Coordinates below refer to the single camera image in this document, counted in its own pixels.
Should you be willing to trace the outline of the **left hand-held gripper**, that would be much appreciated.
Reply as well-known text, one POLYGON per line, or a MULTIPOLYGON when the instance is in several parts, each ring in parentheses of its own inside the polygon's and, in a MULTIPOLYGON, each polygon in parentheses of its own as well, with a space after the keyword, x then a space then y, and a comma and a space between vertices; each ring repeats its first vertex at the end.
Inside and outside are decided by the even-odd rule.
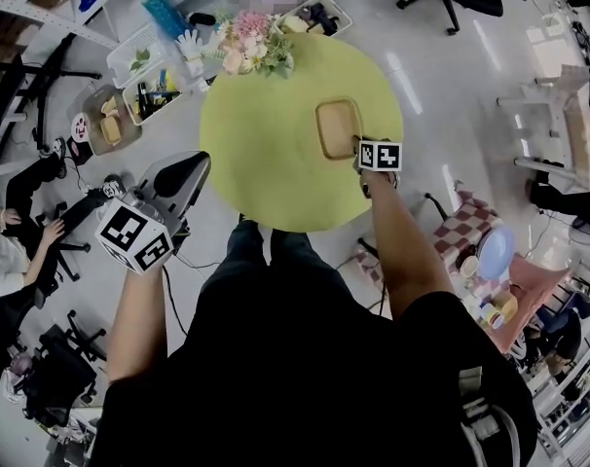
POLYGON ((205 151, 152 163, 135 186, 111 201, 95 238, 110 257, 137 274, 161 266, 189 236, 186 213, 210 168, 205 151))

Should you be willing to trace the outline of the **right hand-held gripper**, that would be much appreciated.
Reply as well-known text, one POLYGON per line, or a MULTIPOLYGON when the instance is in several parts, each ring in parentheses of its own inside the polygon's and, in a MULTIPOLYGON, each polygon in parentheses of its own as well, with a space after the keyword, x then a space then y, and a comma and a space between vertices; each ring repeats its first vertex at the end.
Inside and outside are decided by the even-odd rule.
POLYGON ((382 173, 396 186, 402 169, 403 147, 389 140, 359 139, 356 149, 356 167, 359 172, 368 170, 382 173))

